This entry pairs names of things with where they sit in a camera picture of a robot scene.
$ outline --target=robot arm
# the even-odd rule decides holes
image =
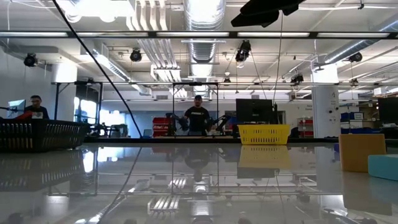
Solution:
[[[216,131],[222,131],[224,125],[229,121],[229,119],[231,119],[231,117],[228,116],[228,115],[223,115],[223,116],[219,117],[219,118],[216,119],[216,120],[213,120],[213,119],[210,118],[210,121],[208,122],[208,124],[209,124],[210,127],[211,127],[211,126],[213,126],[213,125],[218,124],[219,121],[221,121],[221,124],[218,125],[218,127],[216,128]]]

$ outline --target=black monitor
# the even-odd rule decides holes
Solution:
[[[236,119],[240,123],[272,123],[272,100],[236,99]]]
[[[398,123],[398,97],[379,98],[377,100],[379,107],[380,121],[386,123]]]

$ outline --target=fluorescent light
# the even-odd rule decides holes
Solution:
[[[0,37],[68,37],[66,32],[0,32]]]
[[[131,82],[130,84],[139,84],[139,85],[173,85],[172,82]]]
[[[181,40],[183,44],[199,43],[199,44],[225,44],[226,40]]]
[[[147,37],[147,32],[77,32],[79,37]]]
[[[238,32],[238,37],[280,37],[280,32]],[[309,32],[283,32],[282,37],[308,37]]]
[[[317,37],[360,37],[360,38],[374,38],[374,37],[387,37],[389,33],[349,33],[349,32],[334,32],[334,33],[319,33]]]
[[[158,37],[227,37],[229,32],[158,32]]]

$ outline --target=black t-shirt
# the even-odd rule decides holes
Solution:
[[[43,119],[50,119],[49,113],[45,107],[41,106],[40,108],[34,108],[33,106],[28,106],[25,108],[24,112],[31,111],[31,112],[41,112],[43,113]]]
[[[206,129],[205,121],[210,118],[209,111],[203,107],[192,106],[185,112],[185,116],[189,118],[190,131],[204,131]]]

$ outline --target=computer monitor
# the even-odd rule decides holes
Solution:
[[[398,123],[398,97],[377,99],[380,121],[386,123]]]
[[[14,119],[24,114],[26,100],[15,100],[8,102],[7,118]]]
[[[272,123],[272,100],[236,99],[236,119],[239,123]]]

